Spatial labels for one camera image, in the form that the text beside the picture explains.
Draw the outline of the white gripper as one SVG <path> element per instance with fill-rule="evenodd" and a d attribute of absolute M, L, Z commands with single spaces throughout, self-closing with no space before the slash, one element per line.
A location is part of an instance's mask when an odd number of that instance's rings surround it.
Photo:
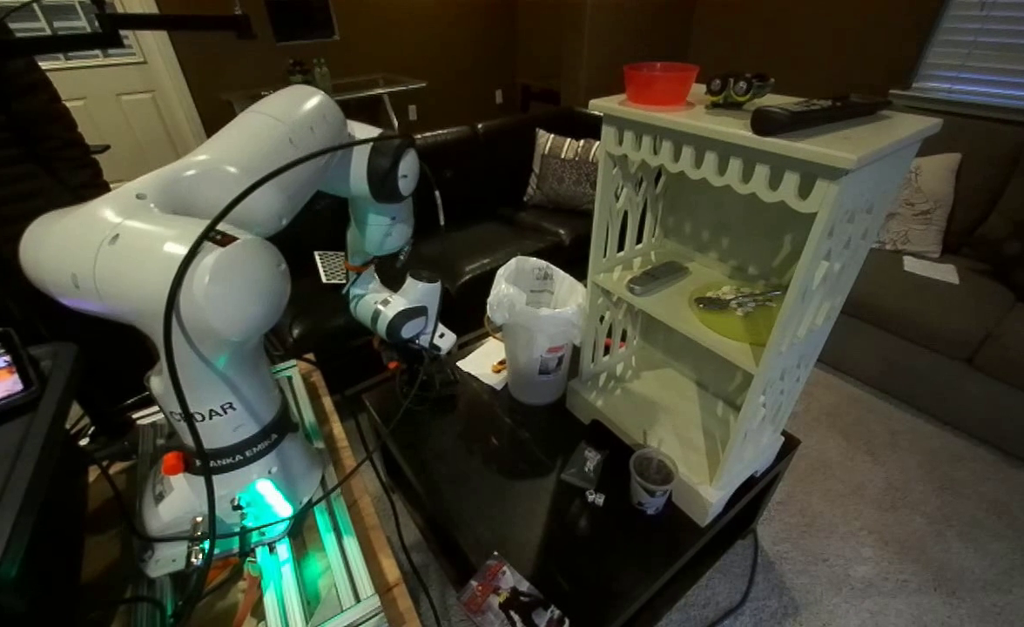
<path fill-rule="evenodd" d="M 377 267 L 367 267 L 343 284 L 348 315 L 377 338 L 419 351 L 446 356 L 455 334 L 439 319 L 442 283 L 406 274 L 397 290 L 378 283 Z"/>

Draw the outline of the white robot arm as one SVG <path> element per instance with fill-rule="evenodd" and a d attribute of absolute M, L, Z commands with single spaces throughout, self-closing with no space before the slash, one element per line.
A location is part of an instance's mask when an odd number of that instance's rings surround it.
<path fill-rule="evenodd" d="M 292 297 L 274 232 L 311 197 L 334 194 L 348 209 L 348 315 L 391 344 L 455 344 L 439 319 L 439 283 L 378 277 L 378 264 L 410 248 L 419 178 L 410 138 L 292 84 L 190 153 L 22 232 L 28 283 L 75 315 L 144 331 L 158 349 L 145 385 L 176 446 L 144 481 L 139 567 L 150 578 L 270 545 L 321 495 L 321 455 L 289 419 L 265 351 Z"/>

